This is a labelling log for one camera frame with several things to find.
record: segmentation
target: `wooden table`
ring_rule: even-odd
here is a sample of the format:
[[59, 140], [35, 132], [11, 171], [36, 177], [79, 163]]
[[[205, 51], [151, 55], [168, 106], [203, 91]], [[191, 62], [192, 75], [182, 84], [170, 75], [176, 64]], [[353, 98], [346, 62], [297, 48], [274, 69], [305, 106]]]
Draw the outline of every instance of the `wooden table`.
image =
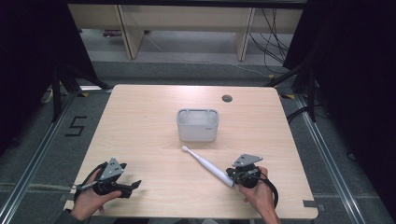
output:
[[[230, 103], [222, 101], [231, 95]], [[177, 111], [212, 108], [219, 111], [219, 128], [212, 143], [178, 139]], [[220, 169], [232, 167], [241, 154], [263, 157], [279, 192], [280, 218], [315, 218], [313, 201], [300, 157], [276, 90], [259, 87], [118, 85], [107, 102], [76, 184], [98, 164], [115, 157], [127, 163], [118, 183], [142, 180], [130, 199], [105, 205], [105, 216], [260, 218], [230, 188], [209, 173], [183, 145]], [[72, 202], [65, 207], [71, 208]]]

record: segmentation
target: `camera mount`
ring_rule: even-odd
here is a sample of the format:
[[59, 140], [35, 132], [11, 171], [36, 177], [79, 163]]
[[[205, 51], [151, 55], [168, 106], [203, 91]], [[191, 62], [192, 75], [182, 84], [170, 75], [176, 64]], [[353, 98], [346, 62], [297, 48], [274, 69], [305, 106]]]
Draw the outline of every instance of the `camera mount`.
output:
[[278, 194], [277, 189], [268, 177], [262, 173], [254, 162], [262, 161], [262, 157], [252, 156], [248, 154], [241, 155], [234, 163], [233, 167], [226, 170], [227, 175], [236, 185], [242, 185], [245, 188], [253, 189], [259, 180], [266, 184], [274, 193], [274, 205], [277, 206]]
[[[141, 180], [134, 182], [130, 186], [121, 185], [117, 183], [117, 180], [122, 175], [126, 163], [119, 164], [115, 158], [111, 158], [109, 162], [104, 162], [98, 165], [92, 172], [87, 176], [84, 182], [80, 185], [76, 185], [76, 193], [74, 201], [76, 201], [78, 195], [86, 189], [92, 188], [98, 195], [106, 195], [112, 191], [121, 191], [121, 196], [119, 198], [129, 198], [131, 197], [132, 191], [137, 189], [142, 182]], [[93, 175], [96, 170], [101, 169], [101, 171], [96, 175], [93, 182], [87, 184], [88, 179]]]

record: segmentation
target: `aluminum rail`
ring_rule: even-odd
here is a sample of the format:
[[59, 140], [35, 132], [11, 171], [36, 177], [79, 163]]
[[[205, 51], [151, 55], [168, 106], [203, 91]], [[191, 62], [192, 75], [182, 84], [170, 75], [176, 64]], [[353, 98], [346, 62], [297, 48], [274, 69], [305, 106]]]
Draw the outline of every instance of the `aluminum rail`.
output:
[[74, 99], [76, 99], [76, 97], [76, 93], [69, 93], [66, 96], [63, 112], [61, 113], [59, 118], [53, 121], [49, 126], [49, 129], [47, 130], [46, 135], [38, 146], [35, 155], [30, 160], [14, 189], [8, 195], [6, 202], [2, 205], [0, 211], [0, 221], [2, 224], [8, 224], [14, 216], [15, 212], [17, 211], [18, 206], [23, 199], [23, 196], [29, 188], [29, 185], [32, 182], [33, 178], [35, 177], [35, 174], [37, 173], [40, 164], [44, 160], [49, 150], [51, 142], [53, 141], [59, 127], [64, 120], [67, 109], [73, 103]]
[[[299, 108], [303, 108], [306, 106], [306, 103], [302, 95], [296, 94], [296, 102]], [[348, 213], [352, 223], [355, 224], [367, 223], [361, 213], [361, 210], [359, 209], [358, 203], [354, 199], [336, 162], [332, 158], [332, 153], [328, 149], [322, 135], [320, 134], [317, 124], [313, 122], [311, 118], [309, 118], [307, 112], [303, 113], [303, 117], [305, 124], [309, 129], [309, 132], [311, 132], [312, 137], [314, 138], [320, 156], [323, 159], [324, 164], [326, 165], [327, 171], [329, 172], [329, 175], [332, 178], [332, 182], [334, 183], [334, 186], [341, 198], [341, 201], [344, 204], [344, 207], [346, 208], [346, 212]]]

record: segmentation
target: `toothbrush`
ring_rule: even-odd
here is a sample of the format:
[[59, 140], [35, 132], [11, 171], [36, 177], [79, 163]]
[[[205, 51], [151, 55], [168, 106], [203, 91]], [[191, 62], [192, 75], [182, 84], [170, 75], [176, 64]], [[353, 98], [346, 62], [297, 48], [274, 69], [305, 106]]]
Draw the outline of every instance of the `toothbrush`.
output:
[[198, 160], [208, 171], [210, 171], [213, 175], [217, 176], [220, 180], [222, 180], [225, 184], [227, 184], [229, 187], [233, 186], [233, 180], [231, 180], [230, 177], [228, 177], [224, 172], [220, 170], [219, 167], [214, 165], [212, 162], [208, 161], [207, 159], [199, 156], [198, 154], [194, 153], [191, 151], [188, 147], [183, 146], [182, 149], [184, 151], [190, 152], [190, 154]]

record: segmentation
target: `gray floor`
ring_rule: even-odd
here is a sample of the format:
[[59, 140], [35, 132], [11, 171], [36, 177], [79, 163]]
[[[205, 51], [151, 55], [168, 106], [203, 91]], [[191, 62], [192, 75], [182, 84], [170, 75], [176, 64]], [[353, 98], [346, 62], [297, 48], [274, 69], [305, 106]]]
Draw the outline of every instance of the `gray floor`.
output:
[[[158, 83], [202, 85], [262, 86], [273, 74], [264, 64], [285, 72], [281, 63], [257, 49], [251, 41], [243, 62], [236, 60], [233, 34], [199, 32], [150, 32], [143, 40], [137, 58], [129, 60], [120, 37], [105, 38], [100, 30], [83, 30], [81, 36], [101, 80], [108, 84]], [[288, 45], [292, 36], [281, 35]], [[177, 80], [172, 75], [185, 71]], [[292, 80], [278, 85], [279, 93], [290, 93]], [[109, 93], [90, 93], [88, 97], [77, 97], [66, 111], [60, 128], [49, 144], [45, 159], [40, 163], [35, 177], [21, 201], [11, 223], [51, 223], [62, 212], [61, 199], [69, 191], [86, 149], [92, 139], [101, 112], [106, 106]], [[281, 99], [285, 115], [299, 107], [296, 100]], [[333, 159], [346, 181], [366, 223], [393, 223], [370, 181], [359, 165], [346, 157], [347, 147], [338, 135], [336, 127], [324, 108], [316, 109], [317, 125], [332, 153]], [[75, 116], [87, 116], [80, 125], [85, 126], [81, 137], [66, 137], [76, 130], [70, 129]], [[11, 147], [0, 158], [0, 202], [5, 202], [13, 186], [20, 180], [29, 160], [40, 147], [41, 139], [51, 125], [51, 104], [36, 111], [24, 132], [21, 145]], [[318, 152], [318, 146], [308, 131], [303, 116], [296, 117], [290, 124], [296, 146], [317, 204], [322, 208], [313, 223], [354, 223], [332, 181], [329, 171]], [[90, 223], [112, 223], [114, 218], [93, 217]], [[168, 219], [152, 222], [166, 223]], [[309, 220], [282, 220], [283, 223], [310, 223]]]

